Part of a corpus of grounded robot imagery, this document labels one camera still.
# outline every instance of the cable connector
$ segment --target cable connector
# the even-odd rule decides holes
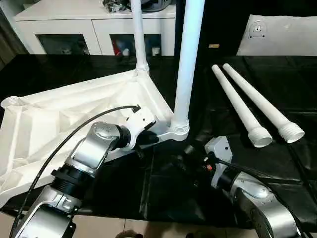
[[[137,104],[136,106],[134,106],[133,108],[132,108],[132,111],[133,111],[133,113],[136,113],[138,110],[140,110],[141,109],[141,107],[140,107],[140,105],[139,104]]]

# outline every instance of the black wire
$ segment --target black wire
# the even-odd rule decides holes
[[[29,190],[28,190],[28,193],[26,194],[24,200],[23,200],[23,203],[18,211],[18,214],[16,216],[16,218],[14,219],[14,222],[12,224],[12,227],[11,227],[11,231],[10,231],[10,236],[9,238],[12,237],[13,235],[13,231],[16,229],[17,225],[18,225],[18,222],[20,220],[20,217],[21,217],[21,214],[22,214],[22,211],[23,211],[23,208],[28,200],[28,197],[30,196],[31,192],[33,191],[36,183],[38,182],[40,176],[42,175],[43,171],[45,170],[45,168],[47,167],[47,165],[50,163],[50,161],[52,160],[52,158],[56,155],[56,153],[63,147],[64,144],[66,144],[66,142],[68,140],[70,140],[71,137],[73,137],[73,135],[75,133],[77,133],[80,129],[82,129],[84,126],[86,126],[87,124],[89,124],[90,122],[92,122],[93,120],[105,115],[105,114],[108,114],[108,113],[112,113],[114,111],[118,111],[118,110],[122,110],[122,109],[134,109],[134,110],[138,110],[140,109],[139,106],[122,106],[122,107],[117,107],[117,108],[113,108],[113,109],[110,109],[110,110],[107,110],[107,111],[104,111],[102,113],[99,113],[95,116],[93,116],[92,118],[88,119],[87,121],[85,121],[84,123],[82,123],[80,126],[78,126],[75,130],[73,130],[60,144],[59,146],[51,153],[51,155],[47,158],[47,160],[44,162],[44,164],[42,165],[41,169],[39,170],[38,174],[36,175],[35,179],[33,180]]]
[[[263,178],[259,177],[256,173],[258,173],[258,171],[254,170],[253,169],[249,169],[249,168],[245,168],[243,166],[239,166],[239,165],[234,165],[234,164],[231,164],[229,162],[226,162],[226,161],[223,161],[223,160],[220,160],[218,158],[215,158],[215,163],[220,163],[220,164],[223,164],[223,165],[227,165],[228,167],[232,167],[234,169],[237,169],[241,172],[244,172],[246,174],[249,174],[253,177],[255,177],[257,180],[259,180],[261,183],[263,183],[266,187],[268,187],[273,193],[274,195],[276,196],[277,200],[283,205],[286,207],[286,209],[292,214],[295,222],[296,222],[296,225],[300,231],[300,233],[302,235],[304,235],[304,233],[308,236],[308,238],[312,238],[313,236],[309,233],[309,232],[305,232],[303,230],[303,225],[302,225],[302,222],[297,218],[297,216],[292,212],[292,210],[290,209],[290,207],[285,203],[285,201],[278,195],[278,193],[276,191],[274,191],[274,189],[272,189],[272,186],[270,184],[268,184],[266,181],[264,181]]]

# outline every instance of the vertical white pole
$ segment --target vertical white pole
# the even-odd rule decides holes
[[[189,132],[188,111],[205,0],[186,0],[176,101],[171,129],[180,139]]]
[[[137,55],[136,68],[138,72],[148,72],[149,65],[145,54],[141,0],[131,0],[131,9],[133,16],[135,52]]]

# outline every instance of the floor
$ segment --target floor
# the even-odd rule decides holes
[[[9,236],[13,219],[0,213],[1,237]],[[185,238],[188,233],[199,238],[257,238],[254,230],[213,228],[177,223],[146,222],[119,218],[75,216],[77,225],[73,238],[126,238],[140,233],[145,238]]]

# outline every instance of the cabinet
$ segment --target cabinet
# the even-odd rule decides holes
[[[142,17],[147,54],[174,55],[176,5]],[[131,11],[99,0],[41,0],[14,19],[31,54],[135,54]]]

